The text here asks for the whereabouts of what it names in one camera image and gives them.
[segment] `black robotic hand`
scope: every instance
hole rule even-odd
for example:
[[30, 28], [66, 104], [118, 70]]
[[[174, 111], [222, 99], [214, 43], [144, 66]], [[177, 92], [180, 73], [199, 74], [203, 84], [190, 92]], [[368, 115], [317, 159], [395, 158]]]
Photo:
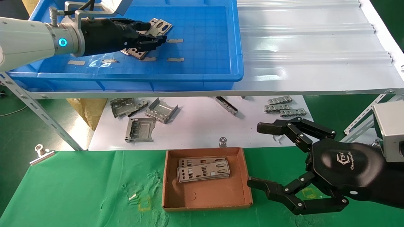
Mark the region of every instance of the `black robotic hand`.
[[111, 53], [128, 48], [139, 51], [155, 50], [165, 43], [167, 36], [148, 36], [150, 23], [125, 18], [82, 19], [81, 31], [85, 40], [83, 56]]
[[[294, 214], [343, 210], [349, 201], [372, 201], [404, 209], [404, 163], [386, 162], [379, 146], [341, 143], [335, 131], [301, 117], [258, 123], [257, 132], [286, 135], [307, 152], [306, 173], [283, 186], [249, 177], [247, 185], [265, 192], [267, 199], [283, 203]], [[312, 143], [305, 134], [320, 139]], [[295, 196], [310, 184], [330, 198], [301, 200]]]

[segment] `blue plastic tray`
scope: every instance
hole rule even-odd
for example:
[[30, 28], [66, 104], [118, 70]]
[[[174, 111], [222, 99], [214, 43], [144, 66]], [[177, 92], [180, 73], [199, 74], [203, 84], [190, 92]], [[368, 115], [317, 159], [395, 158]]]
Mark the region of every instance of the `blue plastic tray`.
[[[30, 20], [49, 22], [50, 6], [64, 9], [64, 0], [40, 0]], [[31, 91], [70, 92], [231, 90], [243, 78], [236, 0], [133, 0], [124, 17], [163, 19], [173, 24], [167, 38], [184, 42], [165, 43], [147, 54], [157, 61], [142, 62], [121, 52], [58, 55], [12, 70], [10, 76]], [[169, 57], [184, 61], [168, 62]], [[110, 58], [118, 63], [101, 63]], [[86, 64], [69, 65], [69, 60]]]

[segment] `grid pattern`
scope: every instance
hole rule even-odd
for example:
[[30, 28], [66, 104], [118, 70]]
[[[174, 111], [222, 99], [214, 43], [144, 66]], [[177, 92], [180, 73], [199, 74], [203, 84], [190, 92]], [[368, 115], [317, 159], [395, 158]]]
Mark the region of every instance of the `grid pattern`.
[[[175, 79], [173, 74], [189, 77], [230, 74], [228, 39], [232, 36], [227, 31], [226, 14], [225, 6], [131, 6], [125, 17], [142, 21], [149, 21], [153, 17], [161, 18], [173, 24], [173, 28], [167, 33], [168, 39], [184, 39], [184, 42], [165, 43], [157, 50], [149, 52], [147, 57], [157, 57], [157, 61], [141, 62], [121, 52], [81, 58], [60, 55], [44, 60], [39, 72], [92, 74], [94, 79], [145, 78], [150, 74], [152, 76], [149, 79], [158, 74], [170, 74], [167, 79]], [[169, 57], [183, 57], [184, 61], [168, 62], [166, 59]], [[102, 59], [108, 58], [115, 58], [119, 62], [101, 63]], [[69, 60], [85, 61], [86, 64], [68, 65]]]

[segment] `white table surface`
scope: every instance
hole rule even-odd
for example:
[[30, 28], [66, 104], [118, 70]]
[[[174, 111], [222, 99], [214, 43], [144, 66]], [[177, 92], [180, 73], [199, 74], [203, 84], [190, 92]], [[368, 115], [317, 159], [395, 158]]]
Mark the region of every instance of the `white table surface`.
[[[210, 97], [168, 97], [161, 98], [170, 106], [178, 104], [179, 110], [169, 123], [156, 122], [152, 138], [154, 142], [125, 142], [128, 117], [114, 118], [109, 102], [99, 121], [88, 150], [162, 150], [210, 148], [219, 146], [219, 138], [227, 138], [228, 147], [279, 147], [294, 146], [288, 139], [282, 140], [282, 145], [275, 142], [272, 135], [257, 133], [258, 122], [272, 123], [281, 118], [279, 113], [264, 113], [267, 100], [278, 96], [225, 97], [238, 108], [237, 116], [233, 116]], [[304, 117], [313, 120], [303, 96], [291, 96], [294, 109], [304, 108]], [[145, 98], [149, 103], [155, 98]], [[132, 118], [146, 118], [144, 110]]]

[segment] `white shelf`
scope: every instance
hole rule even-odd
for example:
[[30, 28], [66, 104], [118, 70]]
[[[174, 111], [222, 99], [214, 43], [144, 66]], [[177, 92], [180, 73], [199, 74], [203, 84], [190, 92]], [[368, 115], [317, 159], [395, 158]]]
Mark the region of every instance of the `white shelf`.
[[238, 0], [238, 12], [244, 79], [235, 83], [234, 90], [89, 90], [41, 92], [33, 97], [381, 94], [391, 89], [404, 92], [404, 54], [369, 0]]
[[[125, 142], [128, 117], [114, 118], [109, 102], [99, 121], [91, 140], [89, 151], [107, 150], [160, 150], [160, 149], [189, 149], [218, 147], [219, 138], [227, 138], [228, 147], [279, 147], [280, 144], [272, 139], [272, 135], [257, 133], [258, 122], [272, 123], [281, 119], [279, 113], [264, 113], [264, 105], [268, 105], [270, 96], [226, 97], [239, 109], [237, 116], [231, 115], [213, 98], [209, 97], [170, 97], [161, 99], [170, 106], [178, 104], [175, 118], [168, 124], [156, 122], [152, 138], [154, 142], [127, 143]], [[292, 108], [304, 108], [307, 105], [302, 96], [292, 96]], [[144, 111], [133, 118], [146, 118]], [[313, 120], [308, 113], [305, 119]], [[283, 146], [294, 146], [285, 138]]]

